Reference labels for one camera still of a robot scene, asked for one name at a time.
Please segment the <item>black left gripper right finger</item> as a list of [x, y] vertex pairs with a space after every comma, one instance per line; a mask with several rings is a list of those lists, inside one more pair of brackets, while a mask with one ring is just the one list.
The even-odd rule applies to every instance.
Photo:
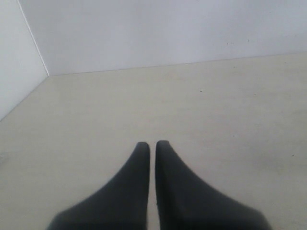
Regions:
[[259, 211], [211, 187], [160, 140], [155, 150], [155, 190], [162, 230], [268, 230]]

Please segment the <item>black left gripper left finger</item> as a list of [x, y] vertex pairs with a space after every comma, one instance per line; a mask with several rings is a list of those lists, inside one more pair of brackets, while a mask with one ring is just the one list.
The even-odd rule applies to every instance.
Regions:
[[118, 173], [82, 202], [58, 213], [49, 230], [145, 230], [150, 147], [137, 143]]

